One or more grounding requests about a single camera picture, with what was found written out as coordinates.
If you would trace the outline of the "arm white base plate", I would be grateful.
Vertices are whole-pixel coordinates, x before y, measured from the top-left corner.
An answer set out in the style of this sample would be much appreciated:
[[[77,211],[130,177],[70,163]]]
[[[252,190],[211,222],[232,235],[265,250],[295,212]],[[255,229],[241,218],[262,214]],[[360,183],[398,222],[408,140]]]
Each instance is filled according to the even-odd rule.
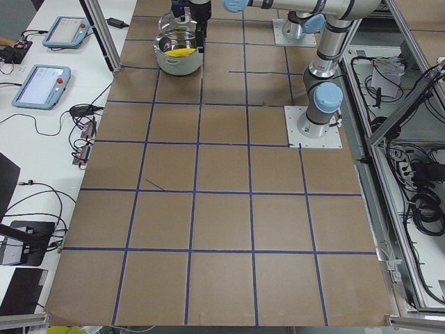
[[[340,150],[343,148],[337,120],[315,125],[307,119],[306,106],[285,106],[284,114],[290,148]]]
[[[315,47],[317,45],[315,35],[305,33],[299,24],[290,22],[288,19],[273,19],[272,24],[277,46]]]

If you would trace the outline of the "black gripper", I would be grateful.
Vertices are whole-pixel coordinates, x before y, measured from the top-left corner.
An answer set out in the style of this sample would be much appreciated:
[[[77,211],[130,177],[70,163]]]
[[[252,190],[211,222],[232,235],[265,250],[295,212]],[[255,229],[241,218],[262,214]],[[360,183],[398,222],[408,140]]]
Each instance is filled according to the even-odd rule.
[[[195,27],[195,43],[199,53],[204,53],[207,38],[207,21],[211,18],[211,0],[190,0],[191,17],[198,22]]]

